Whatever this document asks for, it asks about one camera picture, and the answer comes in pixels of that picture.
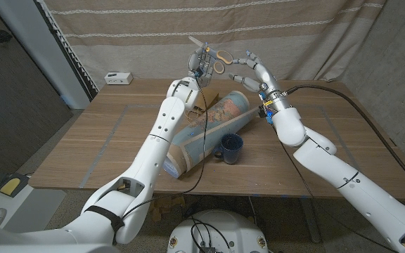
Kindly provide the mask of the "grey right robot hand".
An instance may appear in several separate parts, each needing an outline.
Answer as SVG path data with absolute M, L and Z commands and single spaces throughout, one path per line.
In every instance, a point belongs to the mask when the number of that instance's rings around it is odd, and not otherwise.
M 265 67 L 262 60 L 253 52 L 246 51 L 247 58 L 233 59 L 233 64 L 247 65 L 254 70 L 258 82 L 249 78 L 242 77 L 238 74 L 229 73 L 229 77 L 240 84 L 242 84 L 248 91 L 253 93 L 259 93 L 262 91 L 267 99 L 273 100 L 275 97 L 284 96 L 284 91 L 281 90 L 281 86 L 277 79 L 273 76 L 271 71 Z

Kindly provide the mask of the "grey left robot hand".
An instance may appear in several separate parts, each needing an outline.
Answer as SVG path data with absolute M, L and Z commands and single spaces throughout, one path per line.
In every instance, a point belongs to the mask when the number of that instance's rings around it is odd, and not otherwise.
M 200 88 L 210 84 L 214 59 L 208 55 L 203 47 L 197 48 L 188 59 L 188 76 L 195 79 Z

